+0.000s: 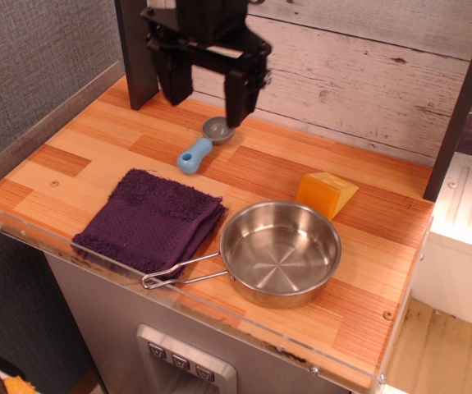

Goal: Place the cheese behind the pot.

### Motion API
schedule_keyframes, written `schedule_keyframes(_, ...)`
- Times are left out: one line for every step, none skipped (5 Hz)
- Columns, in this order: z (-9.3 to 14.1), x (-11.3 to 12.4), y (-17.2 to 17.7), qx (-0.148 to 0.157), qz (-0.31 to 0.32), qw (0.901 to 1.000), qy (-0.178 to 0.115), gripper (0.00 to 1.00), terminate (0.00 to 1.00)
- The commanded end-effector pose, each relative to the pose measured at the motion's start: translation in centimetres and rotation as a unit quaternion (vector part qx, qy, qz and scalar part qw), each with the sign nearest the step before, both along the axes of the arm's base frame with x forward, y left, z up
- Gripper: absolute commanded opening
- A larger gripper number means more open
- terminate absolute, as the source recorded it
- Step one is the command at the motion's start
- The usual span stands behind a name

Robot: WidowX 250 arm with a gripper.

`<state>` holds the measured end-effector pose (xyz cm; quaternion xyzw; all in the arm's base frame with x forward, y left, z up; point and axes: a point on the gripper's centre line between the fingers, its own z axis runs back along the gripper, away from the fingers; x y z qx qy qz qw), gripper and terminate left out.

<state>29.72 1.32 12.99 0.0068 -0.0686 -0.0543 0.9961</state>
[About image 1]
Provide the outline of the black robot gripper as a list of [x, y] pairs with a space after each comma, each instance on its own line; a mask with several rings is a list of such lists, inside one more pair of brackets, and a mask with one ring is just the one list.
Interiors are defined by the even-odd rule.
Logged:
[[271, 45], [246, 24], [249, 1], [176, 1], [148, 6], [147, 46], [166, 99], [176, 106], [193, 92], [193, 65], [225, 75], [226, 119], [238, 127], [269, 80]]

